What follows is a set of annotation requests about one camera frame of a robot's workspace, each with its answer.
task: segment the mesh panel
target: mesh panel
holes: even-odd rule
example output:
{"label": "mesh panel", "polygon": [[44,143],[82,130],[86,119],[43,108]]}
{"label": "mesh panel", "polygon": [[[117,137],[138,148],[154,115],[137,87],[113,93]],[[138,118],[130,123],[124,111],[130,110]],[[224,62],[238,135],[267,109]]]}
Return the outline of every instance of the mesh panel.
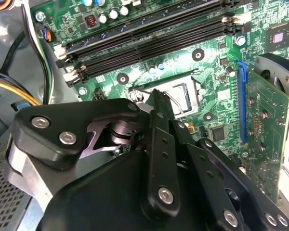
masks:
{"label": "mesh panel", "polygon": [[11,185],[2,174],[6,146],[7,142],[0,144],[0,229],[8,226],[24,196],[24,192]]}

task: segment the yellow cable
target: yellow cable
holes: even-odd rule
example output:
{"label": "yellow cable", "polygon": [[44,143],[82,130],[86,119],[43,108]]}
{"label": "yellow cable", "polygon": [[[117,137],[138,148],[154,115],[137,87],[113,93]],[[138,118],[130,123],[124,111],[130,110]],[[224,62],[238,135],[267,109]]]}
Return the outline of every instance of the yellow cable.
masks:
{"label": "yellow cable", "polygon": [[37,100],[35,100],[33,97],[31,97],[30,95],[28,95],[27,93],[25,93],[24,91],[10,85],[7,84],[5,82],[0,81],[0,87],[5,88],[6,90],[9,90],[13,93],[15,93],[16,95],[22,97],[24,100],[27,100],[30,104],[32,104],[33,106],[38,106],[41,105]]}
{"label": "yellow cable", "polygon": [[3,4],[0,5],[0,11],[5,10],[11,3],[12,0],[6,0]]}

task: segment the cable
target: cable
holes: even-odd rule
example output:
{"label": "cable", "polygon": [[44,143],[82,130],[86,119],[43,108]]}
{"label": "cable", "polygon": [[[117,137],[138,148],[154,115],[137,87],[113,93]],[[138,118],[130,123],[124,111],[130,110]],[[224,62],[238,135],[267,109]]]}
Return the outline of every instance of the cable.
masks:
{"label": "cable", "polygon": [[13,0],[6,0],[4,3],[0,4],[0,12],[7,10],[13,5],[14,1]]}
{"label": "cable", "polygon": [[6,90],[9,90],[9,91],[15,93],[16,95],[22,97],[24,100],[27,100],[33,106],[40,105],[40,103],[38,101],[36,101],[33,97],[31,97],[27,93],[23,92],[22,90],[17,89],[16,87],[14,87],[12,85],[9,85],[7,83],[0,81],[0,87],[5,88]]}
{"label": "cable", "polygon": [[47,60],[46,58],[43,57],[43,52],[42,49],[39,46],[39,42],[36,38],[35,32],[34,32],[34,28],[33,28],[33,33],[30,27],[30,24],[28,23],[28,20],[31,19],[30,15],[30,7],[29,7],[29,12],[27,12],[27,8],[29,7],[29,2],[28,0],[24,0],[22,1],[22,6],[21,6],[21,10],[22,10],[22,16],[23,16],[23,21],[24,21],[24,32],[25,35],[27,36],[27,38],[30,41],[30,45],[32,46],[35,54],[37,55],[39,62],[42,66],[42,70],[43,70],[43,75],[44,75],[44,94],[43,94],[43,104],[48,104],[51,97],[50,97],[50,77],[49,74],[51,72],[51,70],[49,71],[49,68],[47,66]]}
{"label": "cable", "polygon": [[0,73],[3,73],[5,75],[8,74],[8,70],[9,70],[9,68],[11,66],[11,63],[13,61],[13,57],[14,57],[14,55],[16,53],[16,50],[19,47],[20,43],[24,40],[24,38],[25,38],[25,33],[24,33],[24,31],[22,31],[17,36],[17,38],[14,40],[13,44],[11,45],[11,47],[10,47],[6,57],[5,57],[3,65],[0,68]]}
{"label": "cable", "polygon": [[20,90],[24,91],[28,95],[32,96],[31,93],[23,85],[21,85],[19,82],[17,82],[12,77],[0,73],[0,80],[6,81],[7,83],[19,88]]}

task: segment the white cable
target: white cable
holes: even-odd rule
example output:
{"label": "white cable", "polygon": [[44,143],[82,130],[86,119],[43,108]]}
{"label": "white cable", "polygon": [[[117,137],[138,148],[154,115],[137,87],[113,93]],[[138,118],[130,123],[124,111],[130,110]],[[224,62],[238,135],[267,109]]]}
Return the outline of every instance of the white cable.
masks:
{"label": "white cable", "polygon": [[29,5],[29,0],[22,0],[22,4],[24,6],[24,10],[25,10],[25,13],[26,13],[26,18],[27,18],[27,22],[28,22],[28,30],[29,30],[29,33],[31,34],[32,36],[32,40],[33,42],[35,43],[37,49],[38,49],[38,52],[41,54],[43,60],[45,61],[45,64],[46,64],[46,67],[47,67],[47,71],[48,71],[48,76],[50,77],[49,79],[49,84],[50,84],[50,92],[49,92],[49,100],[48,100],[48,104],[51,104],[52,103],[52,98],[53,98],[53,91],[54,91],[54,78],[53,78],[53,72],[52,70],[50,69],[49,67],[49,64],[48,64],[48,61],[47,61],[47,58],[46,58],[46,55],[43,51],[43,49],[41,48],[41,44],[39,42],[39,39],[36,35],[36,32],[35,32],[35,28],[34,28],[34,24],[33,24],[33,21],[32,21],[32,16],[31,16],[31,11],[30,11],[30,5]]}

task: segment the screw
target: screw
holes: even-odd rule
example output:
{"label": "screw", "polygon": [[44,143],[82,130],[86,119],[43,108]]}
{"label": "screw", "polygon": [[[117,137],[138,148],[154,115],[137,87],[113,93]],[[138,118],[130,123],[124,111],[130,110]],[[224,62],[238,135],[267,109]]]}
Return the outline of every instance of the screw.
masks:
{"label": "screw", "polygon": [[179,125],[180,128],[185,128],[185,125],[183,123],[181,123],[181,122],[178,122],[178,125]]}
{"label": "screw", "polygon": [[79,95],[85,95],[85,94],[87,94],[87,89],[85,89],[85,88],[79,88],[79,90],[78,90],[78,93],[79,93]]}
{"label": "screw", "polygon": [[209,141],[204,141],[208,147],[212,147],[212,144]]}
{"label": "screw", "polygon": [[48,119],[38,116],[35,117],[31,120],[31,123],[33,126],[35,126],[36,128],[47,128],[50,125],[50,122]]}
{"label": "screw", "polygon": [[46,20],[46,15],[44,12],[42,11],[38,11],[35,14],[35,19],[39,22],[39,23],[43,23]]}
{"label": "screw", "polygon": [[164,118],[164,115],[161,112],[157,112],[158,117]]}
{"label": "screw", "polygon": [[269,118],[269,114],[268,114],[267,111],[263,111],[263,112],[262,112],[262,118],[263,118],[263,119]]}
{"label": "screw", "polygon": [[278,220],[280,221],[280,223],[282,223],[284,226],[288,227],[288,222],[286,221],[286,219],[284,219],[281,215],[277,215]]}
{"label": "screw", "polygon": [[242,153],[242,157],[246,158],[249,155],[249,153]]}
{"label": "screw", "polygon": [[271,214],[265,213],[265,217],[271,225],[277,226],[277,222]]}
{"label": "screw", "polygon": [[238,226],[238,221],[237,218],[235,217],[235,215],[230,212],[229,210],[225,210],[223,212],[223,216],[225,218],[225,220],[234,228],[236,228]]}
{"label": "screw", "polygon": [[69,131],[64,131],[59,135],[59,140],[66,145],[73,145],[77,141],[77,137],[74,133]]}
{"label": "screw", "polygon": [[158,190],[158,196],[165,204],[172,204],[173,203],[173,195],[171,191],[165,187],[161,187]]}
{"label": "screw", "polygon": [[128,107],[132,110],[132,111],[137,111],[138,107],[133,104],[133,103],[129,103]]}

